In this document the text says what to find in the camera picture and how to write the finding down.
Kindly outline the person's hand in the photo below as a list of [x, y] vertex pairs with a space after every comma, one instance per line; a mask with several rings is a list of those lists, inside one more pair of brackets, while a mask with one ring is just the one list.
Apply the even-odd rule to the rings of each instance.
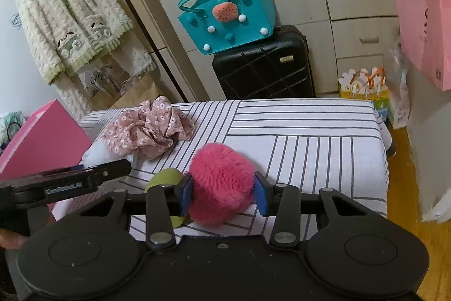
[[6, 229], [0, 229], [0, 247], [7, 250], [20, 248], [28, 237]]

